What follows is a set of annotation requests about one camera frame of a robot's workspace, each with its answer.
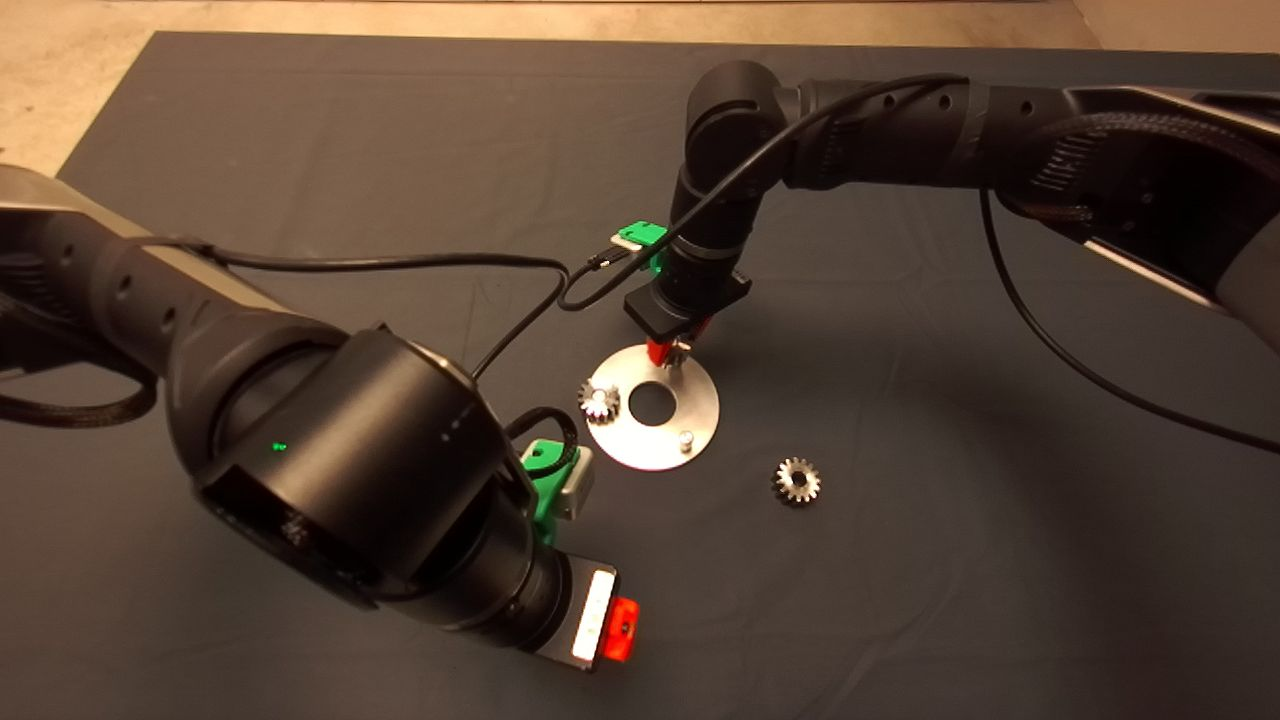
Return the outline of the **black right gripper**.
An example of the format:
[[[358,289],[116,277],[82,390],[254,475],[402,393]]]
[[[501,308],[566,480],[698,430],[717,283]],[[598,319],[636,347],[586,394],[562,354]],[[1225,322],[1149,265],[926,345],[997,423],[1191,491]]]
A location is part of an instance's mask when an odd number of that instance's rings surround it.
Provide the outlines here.
[[[646,338],[650,364],[667,364],[671,341],[691,334],[699,341],[712,318],[744,299],[753,281],[740,272],[726,275],[689,275],[662,272],[623,297],[623,310]]]

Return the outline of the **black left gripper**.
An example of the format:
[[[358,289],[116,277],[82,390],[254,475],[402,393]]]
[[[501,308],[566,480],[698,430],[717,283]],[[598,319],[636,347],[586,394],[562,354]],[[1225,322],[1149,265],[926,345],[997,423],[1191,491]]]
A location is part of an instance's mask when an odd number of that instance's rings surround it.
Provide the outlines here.
[[[605,657],[620,664],[634,651],[640,607],[620,589],[612,564],[534,550],[524,562],[485,562],[466,579],[451,630],[593,673],[604,644]]]

